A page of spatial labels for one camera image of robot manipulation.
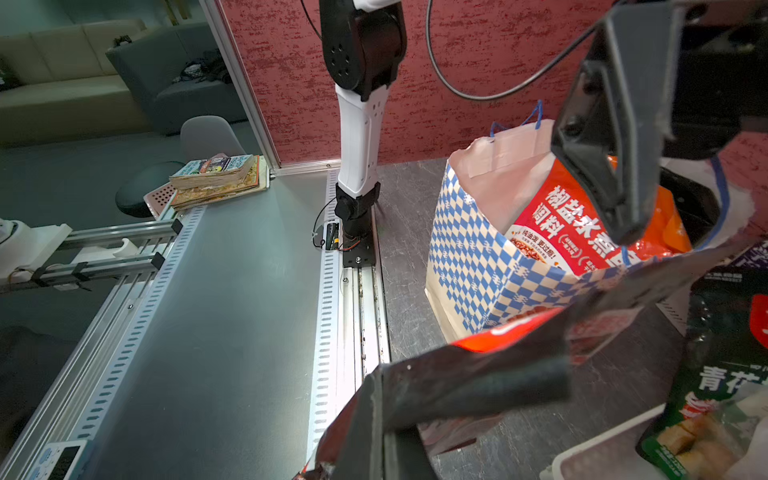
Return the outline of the blue checkered paper bag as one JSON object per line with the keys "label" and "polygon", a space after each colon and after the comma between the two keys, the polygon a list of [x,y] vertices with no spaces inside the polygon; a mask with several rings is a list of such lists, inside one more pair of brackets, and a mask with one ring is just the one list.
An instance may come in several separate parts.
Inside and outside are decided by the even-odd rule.
{"label": "blue checkered paper bag", "polygon": [[565,306],[637,266],[720,245],[755,212],[721,170],[672,160],[667,171],[693,199],[659,188],[645,233],[622,247],[550,151],[552,129],[536,107],[518,127],[493,124],[446,163],[426,295],[448,341]]}

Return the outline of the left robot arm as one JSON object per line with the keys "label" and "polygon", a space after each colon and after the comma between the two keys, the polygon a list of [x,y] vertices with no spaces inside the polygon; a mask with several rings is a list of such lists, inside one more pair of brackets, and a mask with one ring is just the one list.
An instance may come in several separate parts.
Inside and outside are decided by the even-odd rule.
{"label": "left robot arm", "polygon": [[[407,36],[398,1],[323,1],[318,34],[340,109],[336,212],[370,230],[390,86]],[[662,158],[714,159],[743,132],[767,129],[763,1],[619,1],[582,35],[589,50],[551,136],[609,237],[639,240]]]}

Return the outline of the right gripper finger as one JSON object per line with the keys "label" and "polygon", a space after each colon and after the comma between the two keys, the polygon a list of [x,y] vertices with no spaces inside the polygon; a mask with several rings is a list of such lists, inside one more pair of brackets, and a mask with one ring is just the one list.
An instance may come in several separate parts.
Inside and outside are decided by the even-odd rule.
{"label": "right gripper finger", "polygon": [[344,439],[346,479],[436,479],[418,429],[384,427],[383,374],[369,374],[355,395]]}

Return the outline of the stack of magazines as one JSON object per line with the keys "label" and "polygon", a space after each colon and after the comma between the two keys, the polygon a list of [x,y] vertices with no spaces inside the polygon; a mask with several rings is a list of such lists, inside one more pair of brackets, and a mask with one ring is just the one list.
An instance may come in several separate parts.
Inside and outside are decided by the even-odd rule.
{"label": "stack of magazines", "polygon": [[192,160],[169,177],[176,194],[171,206],[184,210],[215,203],[268,187],[270,167],[261,155],[216,154]]}

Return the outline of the black red condiment packet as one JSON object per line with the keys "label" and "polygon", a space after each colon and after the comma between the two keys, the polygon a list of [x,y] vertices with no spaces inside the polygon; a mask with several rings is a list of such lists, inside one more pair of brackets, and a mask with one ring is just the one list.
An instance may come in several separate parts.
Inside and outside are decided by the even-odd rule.
{"label": "black red condiment packet", "polygon": [[718,267],[690,289],[685,348],[636,451],[669,479],[726,479],[767,415],[767,272]]}

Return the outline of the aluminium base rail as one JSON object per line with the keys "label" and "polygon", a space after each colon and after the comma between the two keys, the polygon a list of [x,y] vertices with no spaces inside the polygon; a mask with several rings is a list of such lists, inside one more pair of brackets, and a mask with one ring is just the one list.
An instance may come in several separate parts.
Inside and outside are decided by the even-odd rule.
{"label": "aluminium base rail", "polygon": [[167,214],[1,466],[5,479],[289,479],[388,357],[372,268],[328,234],[334,171]]}

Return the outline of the dark condiment packet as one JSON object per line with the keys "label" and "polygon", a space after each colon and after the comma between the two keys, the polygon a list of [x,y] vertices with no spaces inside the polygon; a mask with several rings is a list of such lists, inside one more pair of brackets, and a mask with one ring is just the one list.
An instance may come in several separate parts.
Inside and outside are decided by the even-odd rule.
{"label": "dark condiment packet", "polygon": [[[731,240],[639,266],[567,307],[381,365],[376,369],[383,374],[384,427],[415,426],[430,460],[473,443],[491,421],[510,410],[564,400],[570,395],[571,330],[605,312],[655,304],[754,243]],[[325,430],[297,478],[346,479],[344,439],[356,393]]]}

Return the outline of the orange condiment packet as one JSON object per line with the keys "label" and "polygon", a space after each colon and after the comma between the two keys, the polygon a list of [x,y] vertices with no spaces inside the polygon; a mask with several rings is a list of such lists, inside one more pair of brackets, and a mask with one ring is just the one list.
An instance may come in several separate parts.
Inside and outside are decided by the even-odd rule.
{"label": "orange condiment packet", "polygon": [[587,193],[558,161],[506,237],[526,256],[575,276],[692,250],[674,196],[663,187],[641,239],[628,247],[614,243]]}

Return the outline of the grey chair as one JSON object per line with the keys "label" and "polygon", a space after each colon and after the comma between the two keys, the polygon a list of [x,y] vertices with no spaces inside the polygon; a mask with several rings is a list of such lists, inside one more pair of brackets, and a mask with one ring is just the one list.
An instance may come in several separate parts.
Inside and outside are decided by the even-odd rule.
{"label": "grey chair", "polygon": [[184,122],[180,131],[183,160],[155,162],[129,176],[115,194],[115,204],[124,214],[134,218],[152,217],[144,196],[166,184],[169,177],[191,160],[214,154],[245,154],[230,124],[222,117],[203,115]]}

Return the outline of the beige sofa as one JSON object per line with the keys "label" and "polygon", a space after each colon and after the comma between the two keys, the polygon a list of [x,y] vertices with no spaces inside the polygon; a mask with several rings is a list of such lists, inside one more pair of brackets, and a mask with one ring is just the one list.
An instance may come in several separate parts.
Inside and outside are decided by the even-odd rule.
{"label": "beige sofa", "polygon": [[19,85],[1,89],[1,145],[150,130],[106,55],[115,39],[145,30],[142,20],[123,19],[3,36],[1,71]]}

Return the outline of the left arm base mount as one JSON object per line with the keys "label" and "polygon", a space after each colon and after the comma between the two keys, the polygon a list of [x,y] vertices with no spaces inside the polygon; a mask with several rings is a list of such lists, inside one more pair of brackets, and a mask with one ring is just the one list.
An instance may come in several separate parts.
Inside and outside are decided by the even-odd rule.
{"label": "left arm base mount", "polygon": [[375,266],[374,203],[345,196],[327,201],[313,222],[312,245],[340,252],[344,268]]}

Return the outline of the left corner metal post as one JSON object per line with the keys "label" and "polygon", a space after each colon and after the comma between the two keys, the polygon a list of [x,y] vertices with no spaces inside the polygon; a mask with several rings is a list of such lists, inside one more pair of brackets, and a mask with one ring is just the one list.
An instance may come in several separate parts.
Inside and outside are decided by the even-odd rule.
{"label": "left corner metal post", "polygon": [[281,168],[279,155],[266,125],[262,110],[254,94],[243,59],[221,3],[216,0],[200,0],[199,4],[211,28],[212,35],[230,73],[235,90],[246,112],[249,124],[265,158],[274,172]]}

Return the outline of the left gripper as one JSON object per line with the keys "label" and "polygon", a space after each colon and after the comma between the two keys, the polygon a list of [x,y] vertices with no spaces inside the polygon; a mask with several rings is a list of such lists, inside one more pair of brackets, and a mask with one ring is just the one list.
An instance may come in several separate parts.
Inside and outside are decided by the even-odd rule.
{"label": "left gripper", "polygon": [[653,215],[662,151],[707,160],[742,132],[767,132],[767,3],[632,3],[597,22],[551,150],[630,245]]}

